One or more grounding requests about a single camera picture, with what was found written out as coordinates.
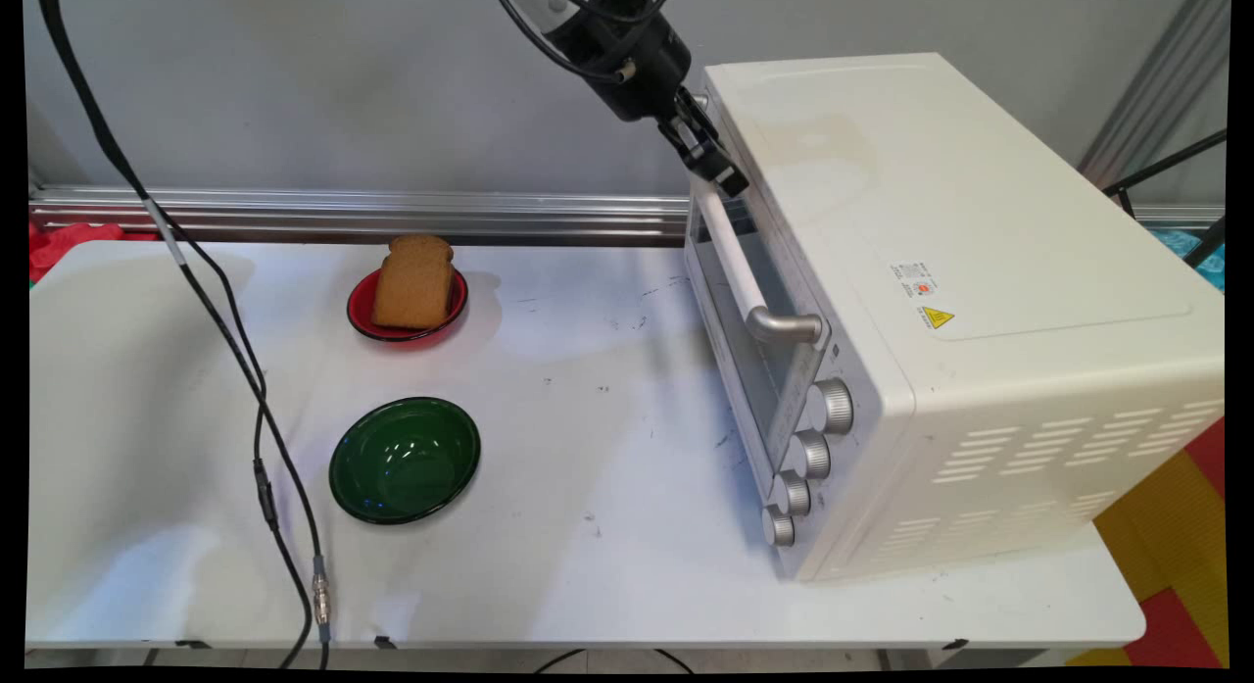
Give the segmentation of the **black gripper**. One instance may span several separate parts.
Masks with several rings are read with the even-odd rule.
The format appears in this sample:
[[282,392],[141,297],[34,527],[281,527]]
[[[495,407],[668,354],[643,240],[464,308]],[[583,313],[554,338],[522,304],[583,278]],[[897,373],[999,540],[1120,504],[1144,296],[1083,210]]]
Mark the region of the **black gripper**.
[[614,117],[657,122],[690,173],[721,196],[744,196],[747,175],[724,147],[703,103],[682,86],[693,56],[662,14],[667,1],[564,0],[573,14],[545,38]]

